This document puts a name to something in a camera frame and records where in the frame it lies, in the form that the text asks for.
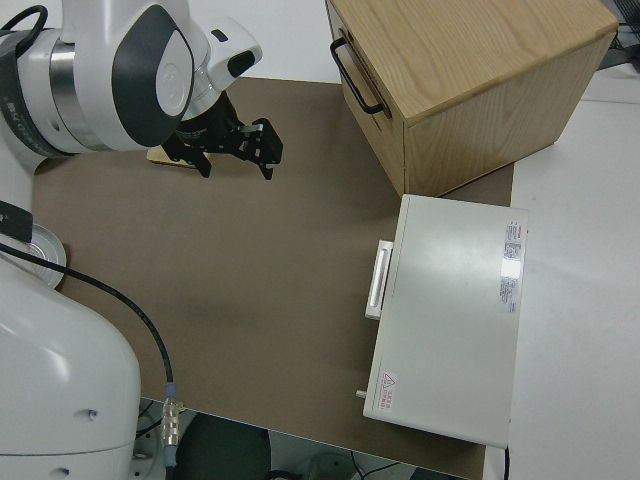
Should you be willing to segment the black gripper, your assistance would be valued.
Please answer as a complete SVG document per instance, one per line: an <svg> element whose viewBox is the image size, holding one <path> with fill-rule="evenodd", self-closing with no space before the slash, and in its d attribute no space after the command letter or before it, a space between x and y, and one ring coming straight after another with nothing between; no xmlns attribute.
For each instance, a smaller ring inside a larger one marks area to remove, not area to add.
<svg viewBox="0 0 640 480"><path fill-rule="evenodd" d="M271 180L282 159L283 143L268 119L245 125L229 97L220 96L204 113L183 119L176 134L166 140L170 161L186 162L202 177L209 178L212 165L200 149L207 153L244 152L244 159L257 165L263 177Z"/></svg>

